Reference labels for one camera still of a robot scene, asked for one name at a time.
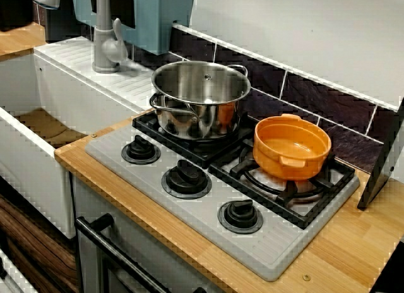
burner grate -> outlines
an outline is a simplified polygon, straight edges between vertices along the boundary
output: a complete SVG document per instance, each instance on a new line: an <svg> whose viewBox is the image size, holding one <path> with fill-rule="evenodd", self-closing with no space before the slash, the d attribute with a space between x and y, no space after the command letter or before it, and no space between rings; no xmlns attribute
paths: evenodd
<svg viewBox="0 0 404 293"><path fill-rule="evenodd" d="M252 140L244 140L237 148L212 163L208 169L209 172L301 229L305 229L319 215L342 188L350 182L355 174L353 168L336 161L334 159L335 156L331 154L324 162L321 172L309 179L315 186L312 191L298 193L296 183L293 181L288 181L283 191L273 189L259 182L249 173L259 167L251 154L252 147ZM229 164L235 157L239 157L239 164L233 167L230 172L227 172L223 166ZM330 182L331 169L343 175L335 184ZM243 175L253 184L257 184L257 188L245 185L241 181L241 176ZM272 200L260 189L277 195L276 199ZM320 196L320 199L305 215L301 215L287 207L287 204L293 198L307 198L315 195Z"/></svg>
<svg viewBox="0 0 404 293"><path fill-rule="evenodd" d="M219 156L241 144L246 138L252 137L255 125L256 121L244 114L240 121L239 129L230 136L213 141L187 141L175 138L162 130L154 112L134 118L132 123L135 129L204 169Z"/></svg>

wooden countertop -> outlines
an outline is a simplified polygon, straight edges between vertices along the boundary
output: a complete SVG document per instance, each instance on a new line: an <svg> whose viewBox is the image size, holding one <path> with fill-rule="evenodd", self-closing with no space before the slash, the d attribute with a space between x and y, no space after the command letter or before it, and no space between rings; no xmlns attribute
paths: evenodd
<svg viewBox="0 0 404 293"><path fill-rule="evenodd" d="M267 282L87 155L84 147L91 139L56 150L56 160L226 292L365 293L404 234L404 184L391 180L362 212L356 206L369 175L357 170L361 187L281 277Z"/></svg>
<svg viewBox="0 0 404 293"><path fill-rule="evenodd" d="M29 55L33 52L32 48L44 44L45 28L37 23L0 32L0 61Z"/></svg>

pot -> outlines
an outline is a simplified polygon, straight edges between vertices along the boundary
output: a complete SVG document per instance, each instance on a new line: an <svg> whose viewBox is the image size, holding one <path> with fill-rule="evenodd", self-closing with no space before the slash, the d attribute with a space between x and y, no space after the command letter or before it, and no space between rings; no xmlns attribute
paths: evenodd
<svg viewBox="0 0 404 293"><path fill-rule="evenodd" d="M159 125L170 135L184 140L223 138L239 128L238 103L251 87L247 75L247 69L239 65L166 64L151 77L156 93L150 105Z"/></svg>
<svg viewBox="0 0 404 293"><path fill-rule="evenodd" d="M302 181L317 175L330 150L327 133L296 115L269 117L255 128L255 161L281 179Z"/></svg>

black knob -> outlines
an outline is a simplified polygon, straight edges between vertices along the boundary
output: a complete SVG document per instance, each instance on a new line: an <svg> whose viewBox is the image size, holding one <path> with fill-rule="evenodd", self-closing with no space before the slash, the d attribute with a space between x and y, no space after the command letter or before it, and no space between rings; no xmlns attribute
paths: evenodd
<svg viewBox="0 0 404 293"><path fill-rule="evenodd" d="M225 219L234 227L248 229L258 220L257 210L252 200L233 201L225 211Z"/></svg>
<svg viewBox="0 0 404 293"><path fill-rule="evenodd" d="M136 135L134 141L129 144L126 153L132 159L146 160L152 158L156 154L156 150L152 143L140 135Z"/></svg>
<svg viewBox="0 0 404 293"><path fill-rule="evenodd" d="M181 159L167 174L167 185L181 194L196 194L207 187L208 178L199 167Z"/></svg>
<svg viewBox="0 0 404 293"><path fill-rule="evenodd" d="M205 291L205 289L199 287L193 293L207 293L207 292Z"/></svg>

tile backsplash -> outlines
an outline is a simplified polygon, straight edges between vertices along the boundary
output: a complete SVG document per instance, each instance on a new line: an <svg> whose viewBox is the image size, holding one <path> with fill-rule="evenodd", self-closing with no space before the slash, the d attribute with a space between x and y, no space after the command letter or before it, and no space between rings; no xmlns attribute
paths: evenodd
<svg viewBox="0 0 404 293"><path fill-rule="evenodd" d="M83 36L88 37L88 29ZM338 158L367 172L373 169L393 111L260 61L248 53L242 54L241 48L236 52L224 44L211 37L204 38L199 32L191 34L173 27L168 53L155 56L133 47L133 55L129 56L150 69L182 60L241 64L248 69L252 86L250 94L240 102L241 111L256 119L297 114L329 134L332 151Z"/></svg>

